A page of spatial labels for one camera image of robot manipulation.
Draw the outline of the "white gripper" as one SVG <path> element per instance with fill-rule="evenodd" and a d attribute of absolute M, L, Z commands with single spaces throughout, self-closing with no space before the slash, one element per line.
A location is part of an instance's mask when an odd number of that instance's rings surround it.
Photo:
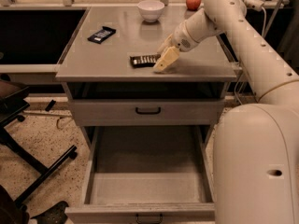
<path fill-rule="evenodd" d="M 161 54 L 161 57 L 153 66 L 153 70 L 162 73 L 178 59 L 179 51 L 188 52 L 197 47 L 198 36 L 199 30 L 183 21 L 157 49 L 157 53 Z"/>

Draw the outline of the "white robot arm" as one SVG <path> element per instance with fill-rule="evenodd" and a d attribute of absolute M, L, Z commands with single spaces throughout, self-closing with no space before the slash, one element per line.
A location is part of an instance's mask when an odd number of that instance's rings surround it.
<path fill-rule="evenodd" d="M 204 0 L 159 47 L 154 69 L 224 33 L 256 103 L 219 121 L 214 138 L 215 224 L 299 224 L 299 76 L 247 22 L 242 0 Z"/>

